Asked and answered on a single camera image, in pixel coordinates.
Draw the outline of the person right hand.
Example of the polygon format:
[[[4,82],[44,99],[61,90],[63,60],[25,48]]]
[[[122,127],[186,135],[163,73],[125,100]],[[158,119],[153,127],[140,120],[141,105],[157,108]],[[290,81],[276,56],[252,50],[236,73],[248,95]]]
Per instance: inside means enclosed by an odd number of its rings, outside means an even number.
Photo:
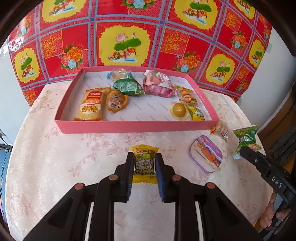
[[[290,213],[291,208],[284,209],[277,214],[274,212],[274,202],[276,199],[276,191],[273,190],[273,193],[270,196],[269,203],[264,210],[264,213],[260,217],[259,223],[262,228],[268,228],[271,226],[272,218],[276,216],[279,220],[284,220]]]

